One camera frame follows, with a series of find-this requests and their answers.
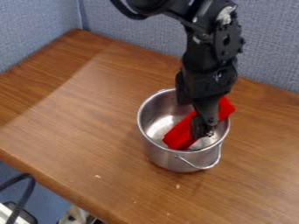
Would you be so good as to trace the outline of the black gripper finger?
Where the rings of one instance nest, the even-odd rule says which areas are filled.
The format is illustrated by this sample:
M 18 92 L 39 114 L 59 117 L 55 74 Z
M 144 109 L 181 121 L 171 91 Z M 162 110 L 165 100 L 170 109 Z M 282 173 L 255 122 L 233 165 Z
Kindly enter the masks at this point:
M 197 116 L 191 119 L 191 137 L 199 139 L 211 137 L 214 130 L 221 122 L 221 95 L 214 95 L 206 98 L 193 98 Z
M 177 101 L 179 105 L 193 105 L 193 98 L 185 88 L 177 88 Z

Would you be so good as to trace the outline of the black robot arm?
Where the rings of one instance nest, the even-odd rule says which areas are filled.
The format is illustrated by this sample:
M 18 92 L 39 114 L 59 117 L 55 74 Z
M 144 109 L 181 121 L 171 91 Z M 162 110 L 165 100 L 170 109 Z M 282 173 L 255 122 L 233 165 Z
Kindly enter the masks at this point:
M 238 55 L 243 53 L 238 4 L 233 0 L 110 0 L 134 20 L 165 15 L 182 23 L 187 44 L 175 77 L 177 99 L 195 109 L 194 139 L 214 134 L 221 98 L 237 83 Z

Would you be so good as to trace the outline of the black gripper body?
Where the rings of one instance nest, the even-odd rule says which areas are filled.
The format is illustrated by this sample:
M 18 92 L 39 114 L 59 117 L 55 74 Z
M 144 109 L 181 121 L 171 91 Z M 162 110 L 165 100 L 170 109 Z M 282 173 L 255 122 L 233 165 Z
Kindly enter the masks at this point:
M 209 71 L 187 67 L 183 63 L 175 77 L 175 90 L 185 88 L 191 98 L 206 98 L 214 95 L 223 97 L 230 93 L 238 77 L 235 63 L 221 65 Z

